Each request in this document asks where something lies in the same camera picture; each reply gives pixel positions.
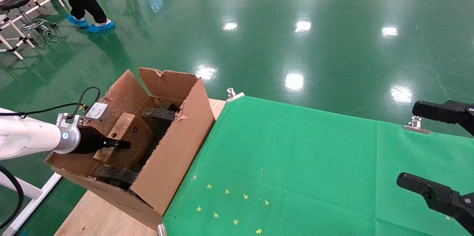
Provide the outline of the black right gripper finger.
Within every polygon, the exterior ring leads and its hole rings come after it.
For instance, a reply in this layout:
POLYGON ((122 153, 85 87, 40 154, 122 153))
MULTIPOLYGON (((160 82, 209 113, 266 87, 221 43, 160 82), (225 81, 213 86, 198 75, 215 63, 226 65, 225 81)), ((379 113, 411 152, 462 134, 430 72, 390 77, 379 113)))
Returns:
POLYGON ((454 218, 469 234, 474 234, 474 193, 461 195, 449 186, 409 173, 398 175, 396 184, 421 195, 430 209, 454 218))
POLYGON ((457 101, 446 101, 435 104, 426 101, 417 101, 412 108, 414 116, 439 121, 443 123, 458 124, 472 136, 474 135, 474 105, 457 101))

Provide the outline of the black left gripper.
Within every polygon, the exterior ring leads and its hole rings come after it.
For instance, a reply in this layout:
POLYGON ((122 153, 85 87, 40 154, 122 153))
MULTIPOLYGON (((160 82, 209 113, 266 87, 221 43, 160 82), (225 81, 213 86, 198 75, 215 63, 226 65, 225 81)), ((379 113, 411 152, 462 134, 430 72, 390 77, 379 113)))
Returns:
POLYGON ((102 148, 130 149, 131 142, 127 140, 108 139, 94 127, 78 127, 79 143, 71 152, 73 154, 95 153, 102 148))

